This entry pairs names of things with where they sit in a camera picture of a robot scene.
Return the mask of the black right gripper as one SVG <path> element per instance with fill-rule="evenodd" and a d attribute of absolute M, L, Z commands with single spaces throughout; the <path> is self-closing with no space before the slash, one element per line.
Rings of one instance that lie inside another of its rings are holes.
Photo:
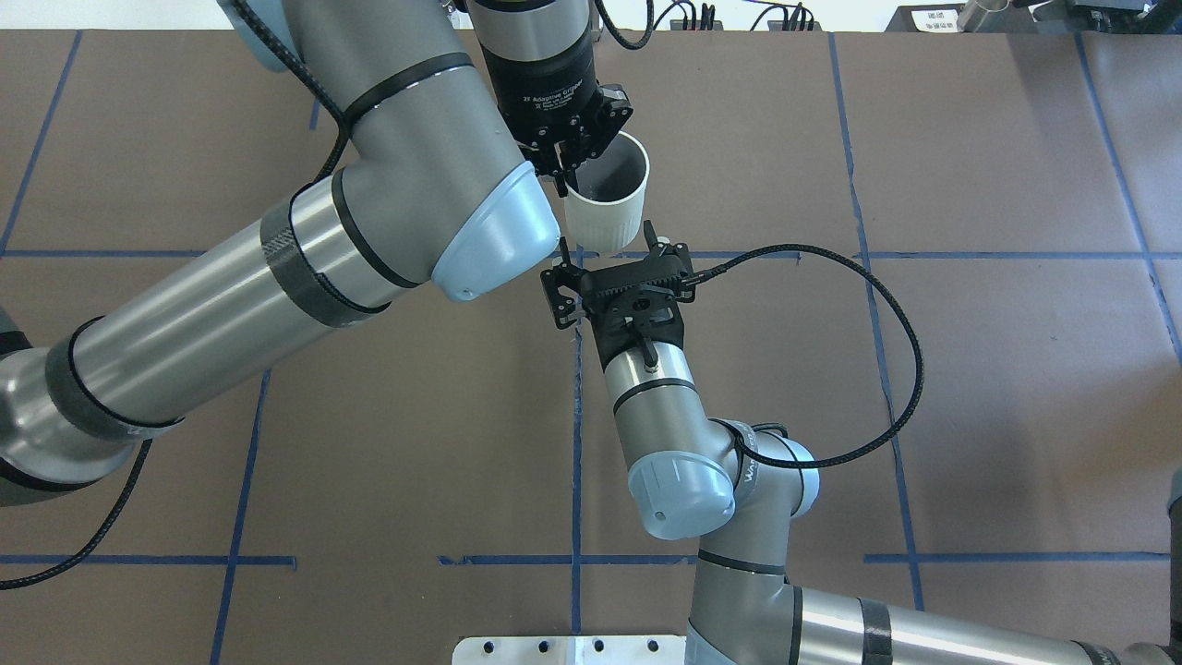
<path fill-rule="evenodd" d="M 540 274 L 554 327 L 569 330 L 582 319 L 590 321 L 602 369 L 634 350 L 651 369 L 656 345 L 684 348 L 686 322 L 678 305 L 695 299 L 695 286 L 688 283 L 691 254 L 688 246 L 660 236 L 652 220 L 645 220 L 645 243 L 641 260 L 587 270 L 561 236 L 558 257 Z"/>

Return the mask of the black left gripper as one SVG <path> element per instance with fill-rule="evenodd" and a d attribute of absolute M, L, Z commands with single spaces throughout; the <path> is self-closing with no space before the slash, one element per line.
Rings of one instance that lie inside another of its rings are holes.
<path fill-rule="evenodd" d="M 559 198 L 579 185 L 579 169 L 599 159 L 634 117 L 632 102 L 617 84 L 600 84 L 595 37 L 537 61 L 519 61 L 483 50 L 491 89 L 506 126 L 535 174 L 554 181 Z"/>

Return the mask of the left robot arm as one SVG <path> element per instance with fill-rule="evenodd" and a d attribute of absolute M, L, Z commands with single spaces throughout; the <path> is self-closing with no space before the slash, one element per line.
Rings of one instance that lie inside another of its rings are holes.
<path fill-rule="evenodd" d="M 595 73 L 586 1 L 462 1 L 485 69 L 439 1 L 225 1 L 309 73 L 357 159 L 130 304 L 33 348 L 4 319 L 4 506 L 106 477 L 135 443 L 418 283 L 452 300 L 548 256 L 564 187 L 632 113 Z"/>

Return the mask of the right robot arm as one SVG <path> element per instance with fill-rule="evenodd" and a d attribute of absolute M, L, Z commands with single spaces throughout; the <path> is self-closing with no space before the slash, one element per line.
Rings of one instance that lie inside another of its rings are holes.
<path fill-rule="evenodd" d="M 898 300 L 855 260 L 811 245 L 772 245 L 706 270 L 683 243 L 643 223 L 647 254 L 587 270 L 565 239 L 540 281 L 559 330 L 586 320 L 608 383 L 628 490 L 647 534 L 695 539 L 687 664 L 1177 664 L 1178 487 L 1171 522 L 1171 630 L 1165 645 L 1102 645 L 1030 635 L 798 586 L 787 575 L 790 526 L 816 503 L 823 468 L 860 459 L 911 420 L 924 386 L 918 337 Z M 886 301 L 911 344 L 913 391 L 883 433 L 816 459 L 780 422 L 706 415 L 684 352 L 680 304 L 697 286 L 766 254 L 814 254 L 855 270 Z"/>

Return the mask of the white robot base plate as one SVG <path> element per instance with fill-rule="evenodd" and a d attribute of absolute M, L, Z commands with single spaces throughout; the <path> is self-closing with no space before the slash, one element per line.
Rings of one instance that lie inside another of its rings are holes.
<path fill-rule="evenodd" d="M 473 635 L 452 664 L 682 664 L 684 635 Z"/>

